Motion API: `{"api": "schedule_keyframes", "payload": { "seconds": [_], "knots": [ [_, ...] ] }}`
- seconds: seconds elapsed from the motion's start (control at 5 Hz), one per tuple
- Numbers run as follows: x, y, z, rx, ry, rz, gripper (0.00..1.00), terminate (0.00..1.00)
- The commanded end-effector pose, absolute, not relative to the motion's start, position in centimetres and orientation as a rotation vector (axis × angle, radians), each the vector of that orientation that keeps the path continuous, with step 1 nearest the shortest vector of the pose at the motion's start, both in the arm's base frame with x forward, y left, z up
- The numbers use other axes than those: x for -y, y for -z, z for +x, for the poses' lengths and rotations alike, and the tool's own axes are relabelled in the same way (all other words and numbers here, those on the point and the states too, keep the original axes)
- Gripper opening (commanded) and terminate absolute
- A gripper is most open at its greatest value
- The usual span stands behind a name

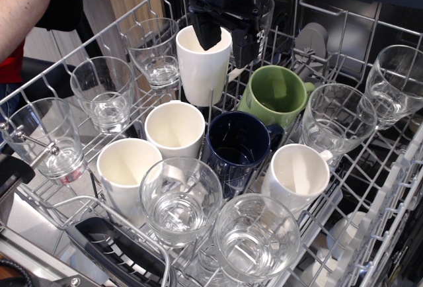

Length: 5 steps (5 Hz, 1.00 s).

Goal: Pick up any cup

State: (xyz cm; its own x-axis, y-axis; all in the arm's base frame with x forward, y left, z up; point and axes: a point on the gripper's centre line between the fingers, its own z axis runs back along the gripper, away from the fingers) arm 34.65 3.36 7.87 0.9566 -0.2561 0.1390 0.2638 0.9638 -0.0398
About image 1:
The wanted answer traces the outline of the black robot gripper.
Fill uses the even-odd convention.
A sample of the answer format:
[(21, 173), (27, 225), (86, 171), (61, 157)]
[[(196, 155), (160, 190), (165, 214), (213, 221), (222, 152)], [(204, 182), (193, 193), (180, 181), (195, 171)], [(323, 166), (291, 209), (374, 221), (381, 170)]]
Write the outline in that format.
[(259, 54), (262, 11), (253, 0), (189, 0), (191, 22), (204, 50), (221, 41), (221, 26), (231, 31), (236, 68), (247, 66)]

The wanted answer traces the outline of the person's bare forearm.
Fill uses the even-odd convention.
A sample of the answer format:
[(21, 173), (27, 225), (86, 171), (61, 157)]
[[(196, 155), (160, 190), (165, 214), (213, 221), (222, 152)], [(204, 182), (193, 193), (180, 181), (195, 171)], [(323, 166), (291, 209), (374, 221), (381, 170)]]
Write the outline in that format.
[(1, 0), (1, 61), (24, 41), (49, 3), (50, 0)]

